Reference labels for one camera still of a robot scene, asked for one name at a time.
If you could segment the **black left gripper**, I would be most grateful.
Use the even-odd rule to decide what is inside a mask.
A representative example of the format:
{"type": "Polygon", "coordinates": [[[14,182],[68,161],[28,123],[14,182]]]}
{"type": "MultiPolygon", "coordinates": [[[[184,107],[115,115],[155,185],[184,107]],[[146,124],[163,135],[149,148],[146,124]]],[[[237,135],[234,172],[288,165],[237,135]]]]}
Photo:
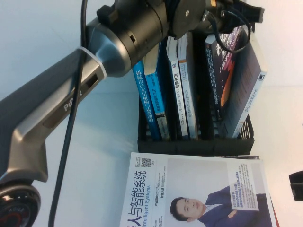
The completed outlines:
{"type": "Polygon", "coordinates": [[[210,16],[219,32],[231,32],[234,28],[245,25],[240,19],[243,14],[250,23],[263,23],[263,7],[255,7],[241,0],[206,0],[202,17],[202,32],[213,32],[210,16]]]}

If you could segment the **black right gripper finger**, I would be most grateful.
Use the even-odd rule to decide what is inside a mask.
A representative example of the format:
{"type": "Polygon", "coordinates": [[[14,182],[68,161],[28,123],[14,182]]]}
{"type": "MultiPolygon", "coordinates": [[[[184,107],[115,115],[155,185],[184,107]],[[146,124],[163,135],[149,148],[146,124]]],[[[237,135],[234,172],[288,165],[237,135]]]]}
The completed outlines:
{"type": "Polygon", "coordinates": [[[290,184],[302,183],[303,182],[303,172],[296,172],[289,175],[290,184]]]}
{"type": "Polygon", "coordinates": [[[295,201],[303,201],[303,184],[292,183],[291,190],[295,201]]]}

